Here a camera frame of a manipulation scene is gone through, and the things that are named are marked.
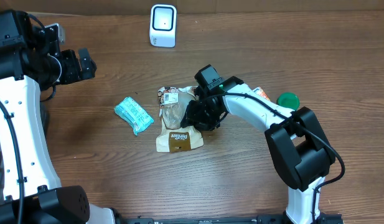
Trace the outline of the brown beige snack pouch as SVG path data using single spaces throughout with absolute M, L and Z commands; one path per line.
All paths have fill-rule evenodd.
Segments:
M 200 131 L 193 126 L 181 126 L 187 106 L 197 97 L 194 94 L 195 86 L 183 88 L 162 87 L 158 90 L 161 119 L 161 134 L 156 138 L 157 152 L 191 151 L 204 145 Z

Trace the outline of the orange small carton box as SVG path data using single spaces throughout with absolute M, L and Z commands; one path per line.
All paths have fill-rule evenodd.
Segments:
M 259 96 L 259 99 L 265 99 L 266 101 L 270 101 L 269 97 L 267 96 L 267 94 L 265 93 L 265 91 L 260 87 L 256 87 L 253 89 L 253 92 Z

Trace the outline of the teal tissue pack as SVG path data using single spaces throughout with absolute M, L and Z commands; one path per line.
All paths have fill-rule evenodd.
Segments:
M 135 136 L 154 122 L 148 112 L 129 96 L 114 107 L 114 112 L 132 127 Z

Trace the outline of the green lid jar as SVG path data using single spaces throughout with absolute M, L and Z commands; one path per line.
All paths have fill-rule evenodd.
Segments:
M 278 97 L 276 104 L 296 111 L 299 108 L 300 100 L 294 93 L 285 92 Z

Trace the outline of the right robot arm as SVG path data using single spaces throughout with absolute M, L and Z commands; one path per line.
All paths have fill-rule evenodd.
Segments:
M 212 131 L 228 114 L 244 119 L 264 132 L 274 168 L 288 186 L 284 214 L 259 218 L 258 223 L 342 223 L 340 216 L 319 211 L 320 192 L 329 184 L 325 177 L 338 155 L 312 110 L 272 103 L 241 79 L 224 79 L 211 65 L 194 78 L 197 99 L 189 102 L 181 126 Z

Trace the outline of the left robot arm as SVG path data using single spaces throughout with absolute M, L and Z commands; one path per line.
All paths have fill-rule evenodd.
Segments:
M 40 94 L 95 76 L 86 49 L 61 50 L 59 24 L 45 26 L 24 11 L 0 12 L 0 147 L 5 202 L 0 223 L 121 223 L 112 208 L 88 201 L 79 186 L 64 187 L 52 165 Z

